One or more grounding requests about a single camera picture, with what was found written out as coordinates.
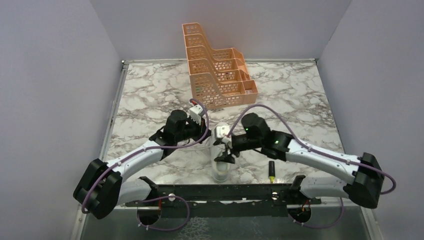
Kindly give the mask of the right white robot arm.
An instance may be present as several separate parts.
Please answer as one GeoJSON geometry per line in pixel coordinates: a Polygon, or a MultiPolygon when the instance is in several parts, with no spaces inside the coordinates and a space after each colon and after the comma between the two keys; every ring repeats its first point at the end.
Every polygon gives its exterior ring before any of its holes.
{"type": "Polygon", "coordinates": [[[362,156],[345,155],[314,146],[293,134],[272,130],[266,121],[255,113],[241,119],[244,134],[230,132],[228,124],[214,127],[213,145],[225,147],[215,162],[234,164],[240,152],[259,149],[269,159],[306,165],[327,173],[326,177],[306,176],[288,190],[289,199],[300,204],[317,197],[345,198],[368,209],[378,206],[385,176],[376,157],[371,153],[362,156]]]}

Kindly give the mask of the white sneaker shoe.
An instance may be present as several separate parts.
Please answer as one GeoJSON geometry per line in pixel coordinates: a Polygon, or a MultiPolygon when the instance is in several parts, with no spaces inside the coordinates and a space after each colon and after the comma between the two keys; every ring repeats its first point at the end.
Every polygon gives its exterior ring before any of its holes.
{"type": "Polygon", "coordinates": [[[230,130],[230,126],[225,122],[219,122],[211,131],[211,137],[208,143],[209,156],[212,167],[212,177],[215,182],[223,183],[228,179],[230,164],[223,161],[215,161],[216,158],[222,157],[226,151],[225,144],[214,145],[218,137],[223,137],[230,130]]]}

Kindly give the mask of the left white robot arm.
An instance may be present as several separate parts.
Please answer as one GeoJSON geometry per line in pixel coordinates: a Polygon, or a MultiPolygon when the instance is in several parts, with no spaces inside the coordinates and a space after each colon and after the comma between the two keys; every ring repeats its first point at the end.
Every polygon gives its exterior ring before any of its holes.
{"type": "Polygon", "coordinates": [[[129,199],[129,184],[125,183],[129,177],[183,148],[179,142],[193,140],[192,145],[201,144],[211,135],[209,126],[208,112],[200,105],[188,112],[173,110],[165,125],[140,147],[111,162],[92,160],[73,192],[82,213],[92,214],[98,220],[105,218],[115,206],[129,199]]]}

